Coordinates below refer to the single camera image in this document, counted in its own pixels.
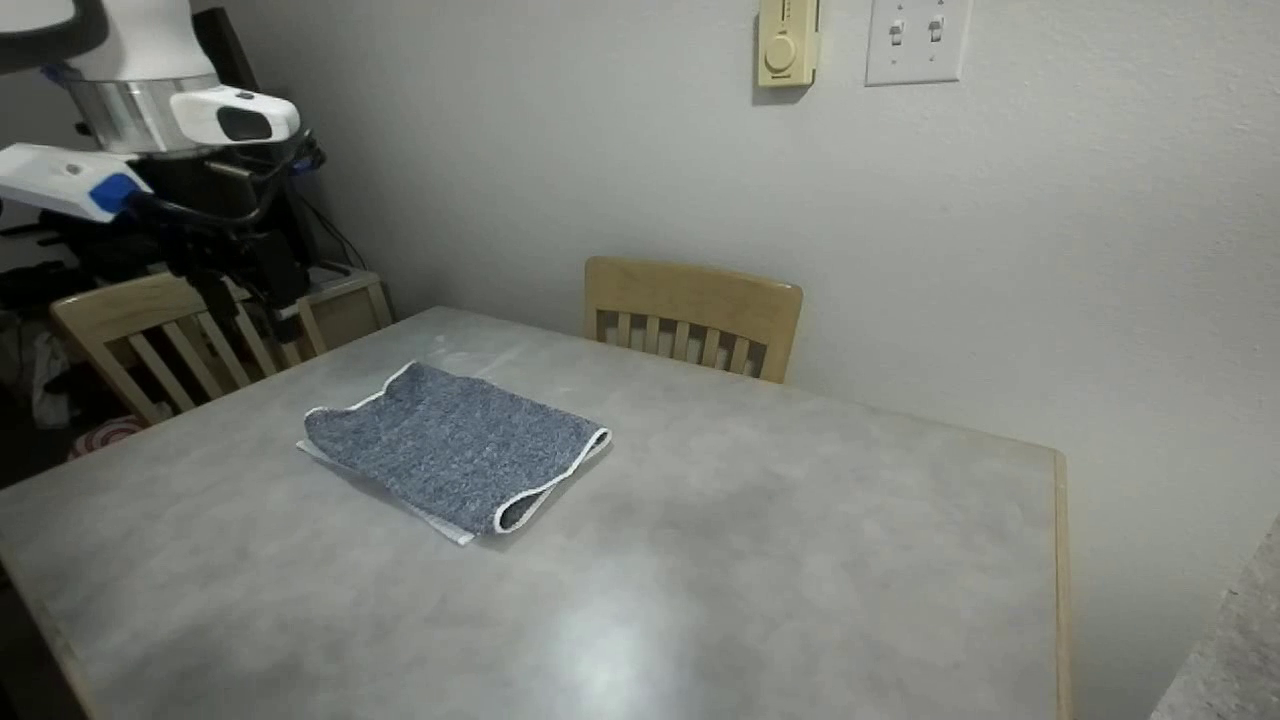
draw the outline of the wall outlet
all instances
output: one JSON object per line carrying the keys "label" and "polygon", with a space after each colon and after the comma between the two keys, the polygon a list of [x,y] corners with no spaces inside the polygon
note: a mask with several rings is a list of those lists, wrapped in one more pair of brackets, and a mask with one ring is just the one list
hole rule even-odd
{"label": "wall outlet", "polygon": [[870,82],[962,82],[971,0],[878,0]]}

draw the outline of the blue towel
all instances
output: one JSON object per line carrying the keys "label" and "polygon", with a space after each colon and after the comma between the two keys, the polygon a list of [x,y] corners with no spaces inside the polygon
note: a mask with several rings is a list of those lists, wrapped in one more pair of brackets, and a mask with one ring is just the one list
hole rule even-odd
{"label": "blue towel", "polygon": [[508,537],[608,446],[608,426],[472,375],[407,365],[353,407],[308,412],[308,450],[451,539]]}

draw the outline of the floor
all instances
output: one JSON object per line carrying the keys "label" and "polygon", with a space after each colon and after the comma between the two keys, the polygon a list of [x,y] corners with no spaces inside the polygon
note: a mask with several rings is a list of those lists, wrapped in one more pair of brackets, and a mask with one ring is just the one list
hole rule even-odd
{"label": "floor", "polygon": [[[22,484],[71,446],[71,433],[42,433],[0,395],[0,486]],[[0,720],[86,720],[24,600],[0,568]]]}
{"label": "floor", "polygon": [[42,433],[12,395],[0,390],[0,486],[67,458],[71,433]]}

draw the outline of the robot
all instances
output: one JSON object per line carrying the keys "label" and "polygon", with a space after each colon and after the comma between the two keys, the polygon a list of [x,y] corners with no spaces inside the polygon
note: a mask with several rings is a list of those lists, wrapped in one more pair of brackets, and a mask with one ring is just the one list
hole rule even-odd
{"label": "robot", "polygon": [[155,230],[212,308],[229,308],[222,275],[270,308],[308,289],[252,227],[320,149],[298,105],[216,79],[189,0],[0,0],[0,71],[29,69],[78,100],[102,149],[0,149],[0,200]]}

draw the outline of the white wall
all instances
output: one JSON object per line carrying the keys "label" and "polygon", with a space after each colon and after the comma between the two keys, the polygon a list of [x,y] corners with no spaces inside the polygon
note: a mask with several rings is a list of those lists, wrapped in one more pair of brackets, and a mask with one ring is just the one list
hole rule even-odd
{"label": "white wall", "polygon": [[747,86],[747,0],[232,0],[427,298],[577,326],[581,260],[808,289],[796,385],[1072,458],[1080,720],[1144,717],[1280,508],[1280,2],[978,0],[962,86]]}

